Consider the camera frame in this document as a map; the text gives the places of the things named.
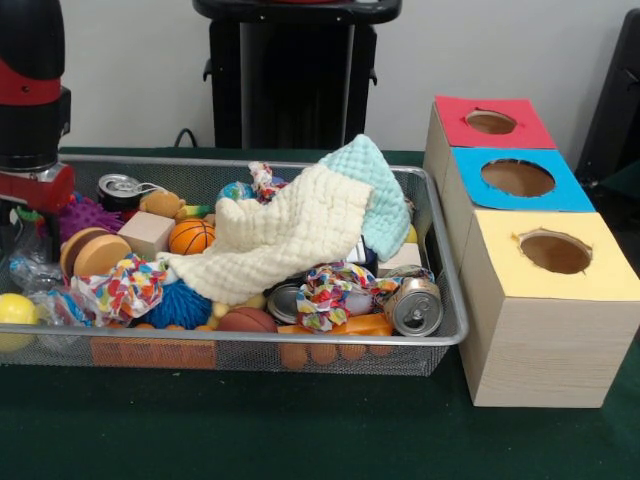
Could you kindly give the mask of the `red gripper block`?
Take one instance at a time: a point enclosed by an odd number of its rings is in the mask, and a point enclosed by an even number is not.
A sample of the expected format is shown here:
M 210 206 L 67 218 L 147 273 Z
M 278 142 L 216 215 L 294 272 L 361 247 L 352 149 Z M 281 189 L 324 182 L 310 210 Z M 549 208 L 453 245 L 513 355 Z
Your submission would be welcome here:
M 21 224 L 11 221 L 14 204 L 26 206 L 43 215 L 47 229 L 48 253 L 52 263 L 60 260 L 59 212 L 69 203 L 75 187 L 74 170 L 56 163 L 39 172 L 1 173 L 1 254 L 9 257 L 15 250 Z

